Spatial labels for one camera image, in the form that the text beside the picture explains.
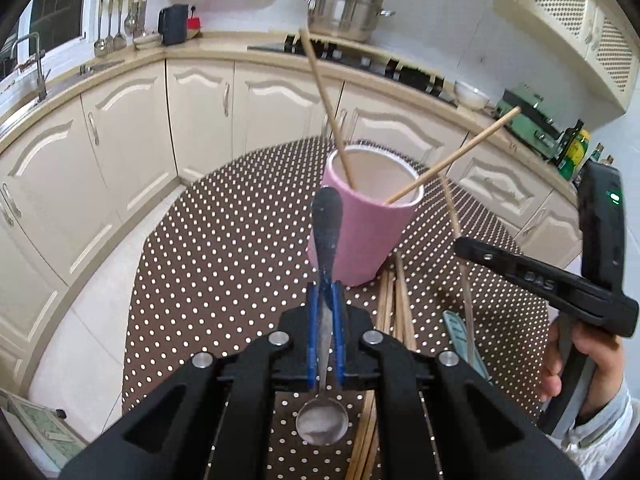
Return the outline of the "person right hand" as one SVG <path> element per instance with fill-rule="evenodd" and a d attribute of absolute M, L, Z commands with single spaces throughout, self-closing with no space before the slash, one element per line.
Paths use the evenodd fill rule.
<path fill-rule="evenodd" d="M 549 328 L 537 389 L 541 401 L 555 398 L 562 390 L 564 362 L 559 338 L 559 322 L 554 321 Z M 572 341 L 580 353 L 589 356 L 596 364 L 588 394 L 579 411 L 580 419 L 590 419 L 615 398 L 623 383 L 625 358 L 622 338 L 577 322 L 572 328 Z"/>

